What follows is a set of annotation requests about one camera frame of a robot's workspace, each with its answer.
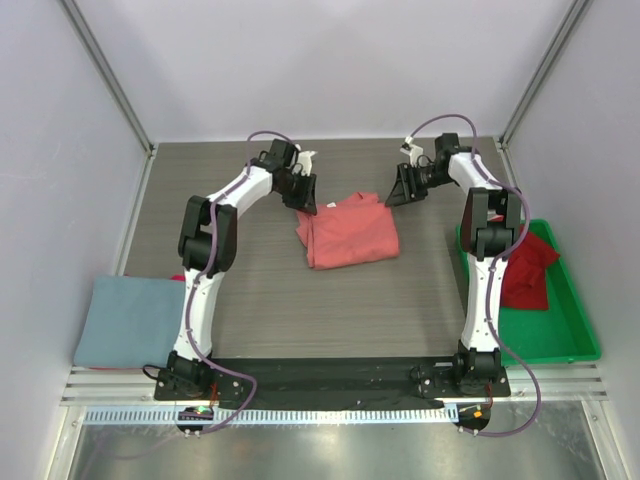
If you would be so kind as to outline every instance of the gray wooden table surface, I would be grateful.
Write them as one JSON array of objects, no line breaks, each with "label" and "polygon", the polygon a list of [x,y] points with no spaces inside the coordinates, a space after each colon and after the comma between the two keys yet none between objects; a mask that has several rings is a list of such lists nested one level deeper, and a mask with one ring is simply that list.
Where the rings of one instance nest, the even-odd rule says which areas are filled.
[{"label": "gray wooden table surface", "polygon": [[[433,141],[419,141],[433,154]],[[396,164],[408,157],[400,139],[312,140],[317,150],[318,203],[355,191],[384,201]],[[251,153],[267,148],[255,142]],[[500,180],[505,172],[493,140],[479,143]],[[181,273],[177,242],[191,195],[208,195],[233,180],[245,162],[243,142],[161,144],[151,170],[126,273]],[[213,328],[221,357],[345,357],[445,355],[464,325],[465,281],[455,249],[465,195],[454,184],[393,210],[399,258],[330,271],[310,270],[295,212],[272,194],[239,225],[238,255],[225,277]]]}]

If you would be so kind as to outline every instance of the gray cloth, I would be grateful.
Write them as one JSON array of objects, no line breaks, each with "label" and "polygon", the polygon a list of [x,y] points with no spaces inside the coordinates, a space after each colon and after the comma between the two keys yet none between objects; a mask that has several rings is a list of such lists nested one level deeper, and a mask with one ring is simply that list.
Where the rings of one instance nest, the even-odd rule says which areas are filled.
[{"label": "gray cloth", "polygon": [[164,366],[178,337],[184,283],[101,276],[73,362],[81,367]]}]

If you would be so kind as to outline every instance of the white wall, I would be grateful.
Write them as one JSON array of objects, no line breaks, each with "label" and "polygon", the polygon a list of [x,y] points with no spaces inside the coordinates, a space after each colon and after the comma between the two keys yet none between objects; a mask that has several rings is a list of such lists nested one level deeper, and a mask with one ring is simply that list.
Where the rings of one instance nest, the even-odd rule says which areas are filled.
[{"label": "white wall", "polygon": [[[570,0],[78,0],[154,141],[498,134]],[[468,134],[464,124],[435,125]]]},{"label": "white wall", "polygon": [[595,325],[603,379],[640,453],[640,3],[593,2],[511,145]]},{"label": "white wall", "polygon": [[53,0],[0,1],[0,91],[0,476],[31,480],[144,154]]}]

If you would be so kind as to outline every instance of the red cloth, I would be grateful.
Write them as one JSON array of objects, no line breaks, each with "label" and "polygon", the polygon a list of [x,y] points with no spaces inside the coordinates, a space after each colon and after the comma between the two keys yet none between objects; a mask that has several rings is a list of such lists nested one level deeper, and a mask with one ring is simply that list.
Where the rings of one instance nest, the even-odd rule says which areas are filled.
[{"label": "red cloth", "polygon": [[400,254],[391,210],[378,202],[376,193],[356,192],[329,205],[319,205],[315,216],[297,212],[296,232],[307,247],[311,268],[325,270]]},{"label": "red cloth", "polygon": [[545,270],[558,258],[558,252],[528,232],[509,258],[500,304],[520,310],[549,310]]}]

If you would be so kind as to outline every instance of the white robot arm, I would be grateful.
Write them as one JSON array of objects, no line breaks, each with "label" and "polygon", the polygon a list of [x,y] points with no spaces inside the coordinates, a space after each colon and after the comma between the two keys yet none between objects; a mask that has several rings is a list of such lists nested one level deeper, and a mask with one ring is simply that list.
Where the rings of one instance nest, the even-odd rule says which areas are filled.
[{"label": "white robot arm", "polygon": [[228,186],[207,197],[194,196],[189,200],[178,247],[183,258],[186,287],[180,332],[174,345],[174,352],[181,359],[199,359],[187,337],[185,317],[187,299],[196,288],[194,281],[205,270],[211,253],[211,234],[201,230],[212,221],[211,201],[221,198],[215,219],[218,227],[216,259],[213,271],[199,279],[189,317],[193,339],[205,356],[211,353],[211,326],[218,290],[235,259],[239,218],[272,191],[282,195],[286,206],[315,214],[316,176],[311,173],[311,157],[315,153],[300,152],[296,145],[274,140],[271,150],[262,152],[251,162],[251,167],[243,170]]},{"label": "white robot arm", "polygon": [[[479,154],[472,160],[471,149],[460,146],[458,135],[445,133],[435,145],[435,160],[427,157],[426,165],[422,165],[422,148],[413,144],[413,138],[405,139],[400,151],[409,156],[409,163],[398,165],[396,183],[386,204],[398,206],[423,200],[428,190],[451,182],[467,195],[460,240],[469,261],[469,296],[466,323],[458,353],[453,357],[454,381],[492,383],[500,375],[501,360],[499,345],[489,329],[486,306],[489,302],[493,327],[498,331],[507,258],[496,263],[494,272],[490,269],[495,257],[518,239],[521,203],[513,193],[496,185],[498,182]],[[487,295],[490,273],[493,282]]]}]

